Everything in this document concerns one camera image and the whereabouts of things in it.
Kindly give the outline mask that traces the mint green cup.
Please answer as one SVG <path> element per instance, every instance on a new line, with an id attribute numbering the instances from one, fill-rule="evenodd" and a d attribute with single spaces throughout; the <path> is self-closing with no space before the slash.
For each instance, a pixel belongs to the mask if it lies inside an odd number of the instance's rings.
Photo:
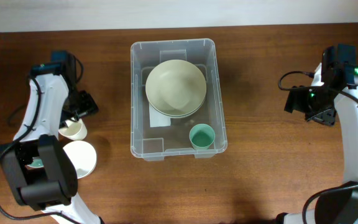
<path id="1" fill-rule="evenodd" d="M 214 129 L 207 124 L 197 124 L 191 128 L 189 133 L 191 145 L 195 150 L 209 149 L 215 137 Z"/>

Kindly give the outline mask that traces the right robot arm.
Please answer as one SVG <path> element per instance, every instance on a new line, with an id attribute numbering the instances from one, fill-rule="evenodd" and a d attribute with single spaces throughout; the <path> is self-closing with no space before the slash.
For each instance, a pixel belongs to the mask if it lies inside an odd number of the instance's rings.
<path id="1" fill-rule="evenodd" d="M 310 86 L 288 89 L 284 110 L 304 113 L 306 121 L 341 123 L 344 177 L 339 187 L 312 195 L 301 213 L 281 213 L 276 223 L 358 223 L 358 65 L 356 48 L 339 44 L 324 50 Z"/>

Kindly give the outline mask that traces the cream white cup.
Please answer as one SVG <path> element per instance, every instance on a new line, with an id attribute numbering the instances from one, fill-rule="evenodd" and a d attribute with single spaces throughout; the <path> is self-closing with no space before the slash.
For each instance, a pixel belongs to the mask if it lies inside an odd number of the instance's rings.
<path id="1" fill-rule="evenodd" d="M 82 119 L 78 121 L 66 120 L 65 126 L 60 128 L 58 132 L 65 138 L 72 141 L 82 141 L 85 139 L 88 131 Z"/>

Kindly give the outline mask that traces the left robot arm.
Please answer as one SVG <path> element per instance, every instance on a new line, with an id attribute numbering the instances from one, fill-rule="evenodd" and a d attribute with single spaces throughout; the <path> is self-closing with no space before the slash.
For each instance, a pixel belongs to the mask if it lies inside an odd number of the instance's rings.
<path id="1" fill-rule="evenodd" d="M 58 140 L 62 110 L 76 90 L 76 64 L 52 62 L 29 72 L 30 98 L 12 142 L 0 145 L 0 167 L 16 202 L 36 213 L 71 223 L 102 223 L 78 194 L 74 165 Z M 23 221 L 0 212 L 12 220 Z"/>

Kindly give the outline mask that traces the cream white bowl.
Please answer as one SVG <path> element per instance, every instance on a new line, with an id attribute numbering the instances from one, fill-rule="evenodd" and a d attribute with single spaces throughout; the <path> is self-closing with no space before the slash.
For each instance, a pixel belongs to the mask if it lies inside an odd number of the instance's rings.
<path id="1" fill-rule="evenodd" d="M 207 92 L 202 71 L 185 60 L 167 60 L 152 69 L 145 83 L 145 93 L 202 94 Z"/>

